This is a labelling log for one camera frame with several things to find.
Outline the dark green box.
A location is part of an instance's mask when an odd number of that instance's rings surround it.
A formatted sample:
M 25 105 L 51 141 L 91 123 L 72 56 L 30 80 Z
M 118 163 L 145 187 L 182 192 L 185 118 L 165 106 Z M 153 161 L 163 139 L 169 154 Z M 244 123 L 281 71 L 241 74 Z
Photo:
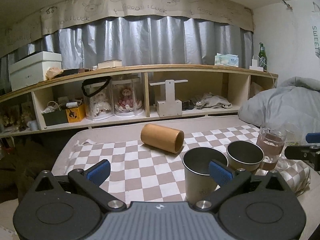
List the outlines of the dark green box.
M 58 124 L 65 124 L 68 122 L 65 110 L 57 110 L 51 113 L 43 113 L 44 122 L 46 126 L 53 126 Z

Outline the right doll display case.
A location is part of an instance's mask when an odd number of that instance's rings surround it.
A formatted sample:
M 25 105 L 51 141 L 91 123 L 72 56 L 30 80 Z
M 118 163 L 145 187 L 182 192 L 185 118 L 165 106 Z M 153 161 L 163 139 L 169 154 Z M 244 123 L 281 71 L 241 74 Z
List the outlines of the right doll display case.
M 113 80 L 111 88 L 116 116 L 129 117 L 144 112 L 144 95 L 140 77 Z

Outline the left doll display case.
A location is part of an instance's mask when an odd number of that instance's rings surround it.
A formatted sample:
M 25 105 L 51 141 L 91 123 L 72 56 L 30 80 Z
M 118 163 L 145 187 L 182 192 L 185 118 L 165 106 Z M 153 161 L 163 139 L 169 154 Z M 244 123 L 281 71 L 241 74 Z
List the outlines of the left doll display case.
M 86 79 L 81 84 L 84 96 L 86 118 L 92 121 L 104 120 L 112 116 L 110 76 Z

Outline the cream steel tumbler cup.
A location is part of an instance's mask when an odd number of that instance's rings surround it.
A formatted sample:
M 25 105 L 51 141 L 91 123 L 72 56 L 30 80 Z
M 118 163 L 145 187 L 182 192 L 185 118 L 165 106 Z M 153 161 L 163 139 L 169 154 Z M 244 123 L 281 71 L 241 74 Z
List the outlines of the cream steel tumbler cup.
M 190 204 L 204 199 L 217 187 L 217 183 L 209 175 L 211 160 L 217 160 L 228 166 L 228 159 L 222 152 L 208 147 L 190 149 L 182 157 L 185 197 Z

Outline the long wooden shelf unit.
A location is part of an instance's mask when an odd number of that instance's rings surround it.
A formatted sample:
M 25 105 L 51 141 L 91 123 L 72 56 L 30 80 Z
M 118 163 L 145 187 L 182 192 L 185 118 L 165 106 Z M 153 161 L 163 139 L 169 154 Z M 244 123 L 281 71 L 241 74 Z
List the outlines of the long wooden shelf unit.
M 105 96 L 99 96 L 100 105 L 111 109 L 96 120 L 46 123 L 43 111 L 59 97 L 82 97 L 81 84 L 85 80 L 112 77 Z M 251 83 L 270 89 L 277 74 L 237 67 L 195 64 L 156 64 L 145 66 L 114 67 L 80 74 L 67 75 L 42 81 L 1 97 L 1 106 L 30 98 L 37 121 L 36 133 L 75 128 L 93 128 L 114 124 L 151 120 L 235 114 L 249 99 Z M 179 110 L 177 103 L 203 96 L 220 95 L 231 103 L 231 108 L 194 108 Z

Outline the brown cardboard tube cup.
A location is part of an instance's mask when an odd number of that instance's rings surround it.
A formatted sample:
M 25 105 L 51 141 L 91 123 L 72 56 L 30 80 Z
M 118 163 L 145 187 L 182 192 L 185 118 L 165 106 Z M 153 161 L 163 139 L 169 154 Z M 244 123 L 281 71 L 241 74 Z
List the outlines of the brown cardboard tube cup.
M 178 154 L 184 143 L 184 132 L 170 127 L 146 124 L 142 128 L 140 139 L 146 145 Z

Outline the silver grey curtain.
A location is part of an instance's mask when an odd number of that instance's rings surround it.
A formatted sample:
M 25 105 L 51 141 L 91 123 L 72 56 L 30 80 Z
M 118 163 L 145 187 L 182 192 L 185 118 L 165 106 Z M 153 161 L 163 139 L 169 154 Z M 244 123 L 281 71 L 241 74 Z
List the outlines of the silver grey curtain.
M 234 54 L 248 68 L 253 34 L 239 27 L 185 17 L 109 17 L 61 29 L 1 58 L 1 93 L 11 91 L 9 67 L 25 56 L 51 51 L 63 69 L 91 68 L 99 62 L 123 65 L 213 64 L 215 55 Z

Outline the clear glass mug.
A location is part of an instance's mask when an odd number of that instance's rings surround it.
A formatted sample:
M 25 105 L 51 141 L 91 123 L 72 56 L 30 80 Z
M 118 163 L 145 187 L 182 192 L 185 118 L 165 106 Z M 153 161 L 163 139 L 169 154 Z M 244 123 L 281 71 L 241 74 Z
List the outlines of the clear glass mug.
M 287 131 L 283 127 L 278 129 L 260 127 L 256 143 L 264 153 L 264 159 L 260 164 L 260 169 L 265 171 L 274 170 L 283 150 L 286 136 Z

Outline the white storage box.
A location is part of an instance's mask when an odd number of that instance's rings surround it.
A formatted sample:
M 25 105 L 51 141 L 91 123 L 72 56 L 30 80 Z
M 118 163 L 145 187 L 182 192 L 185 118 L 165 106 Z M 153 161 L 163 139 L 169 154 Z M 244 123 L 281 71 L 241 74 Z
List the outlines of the white storage box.
M 62 55 L 48 51 L 32 53 L 9 67 L 12 91 L 46 81 L 49 68 L 62 69 Z

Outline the white wooden T stand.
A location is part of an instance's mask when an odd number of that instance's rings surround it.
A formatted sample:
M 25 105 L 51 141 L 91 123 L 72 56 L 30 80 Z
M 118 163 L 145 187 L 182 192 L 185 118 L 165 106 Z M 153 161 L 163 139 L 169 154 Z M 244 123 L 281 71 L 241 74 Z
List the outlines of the white wooden T stand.
M 165 80 L 149 83 L 150 86 L 160 87 L 160 96 L 156 99 L 156 109 L 160 117 L 172 117 L 182 115 L 182 102 L 176 99 L 175 85 L 186 83 L 188 80 Z

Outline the crumpled tan paper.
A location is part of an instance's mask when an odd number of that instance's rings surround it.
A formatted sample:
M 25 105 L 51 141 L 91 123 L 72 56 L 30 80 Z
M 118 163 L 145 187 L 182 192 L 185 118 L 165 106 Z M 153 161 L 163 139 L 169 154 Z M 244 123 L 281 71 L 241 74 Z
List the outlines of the crumpled tan paper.
M 63 69 L 58 67 L 50 67 L 46 72 L 46 79 L 51 80 L 63 73 Z

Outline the crumpled grey cloth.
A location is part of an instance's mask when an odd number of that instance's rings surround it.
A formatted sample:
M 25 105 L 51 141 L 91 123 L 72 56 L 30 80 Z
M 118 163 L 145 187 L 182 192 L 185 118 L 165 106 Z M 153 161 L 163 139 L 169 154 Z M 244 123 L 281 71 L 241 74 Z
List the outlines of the crumpled grey cloth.
M 214 95 L 212 93 L 205 93 L 202 98 L 195 103 L 197 109 L 203 108 L 223 108 L 230 109 L 232 104 L 222 96 Z

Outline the white power strip charger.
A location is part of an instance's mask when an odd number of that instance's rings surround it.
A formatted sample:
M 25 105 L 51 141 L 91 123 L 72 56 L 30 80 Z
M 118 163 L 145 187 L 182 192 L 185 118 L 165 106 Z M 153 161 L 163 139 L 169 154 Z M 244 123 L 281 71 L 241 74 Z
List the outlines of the white power strip charger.
M 252 62 L 251 62 L 249 69 L 255 70 L 255 71 L 260 71 L 260 72 L 264 71 L 264 68 L 259 66 L 258 60 L 256 60 L 256 59 L 252 59 Z

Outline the checkered beige cloth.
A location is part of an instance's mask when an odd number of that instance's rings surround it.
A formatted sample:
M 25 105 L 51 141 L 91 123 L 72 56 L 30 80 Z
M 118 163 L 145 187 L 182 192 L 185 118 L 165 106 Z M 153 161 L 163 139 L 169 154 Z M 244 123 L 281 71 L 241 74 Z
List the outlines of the checkered beige cloth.
M 56 176 L 75 168 L 87 168 L 101 160 L 111 163 L 111 175 L 101 188 L 130 204 L 131 201 L 172 202 L 185 200 L 184 152 L 210 147 L 226 155 L 233 141 L 257 142 L 258 128 L 253 125 L 185 133 L 182 152 L 172 154 L 144 145 L 140 139 L 107 139 L 106 128 L 81 131 L 60 153 L 53 167 Z M 289 160 L 284 168 L 276 166 L 294 192 L 302 193 L 310 184 L 310 168 L 302 161 Z

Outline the beige cartoon valance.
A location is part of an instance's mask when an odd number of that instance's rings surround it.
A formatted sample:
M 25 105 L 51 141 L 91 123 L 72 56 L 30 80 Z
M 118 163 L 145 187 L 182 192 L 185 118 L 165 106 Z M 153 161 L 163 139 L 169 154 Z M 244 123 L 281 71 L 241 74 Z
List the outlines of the beige cartoon valance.
M 251 9 L 230 0 L 65 0 L 1 28 L 1 56 L 60 29 L 107 17 L 170 16 L 209 20 L 253 31 Z

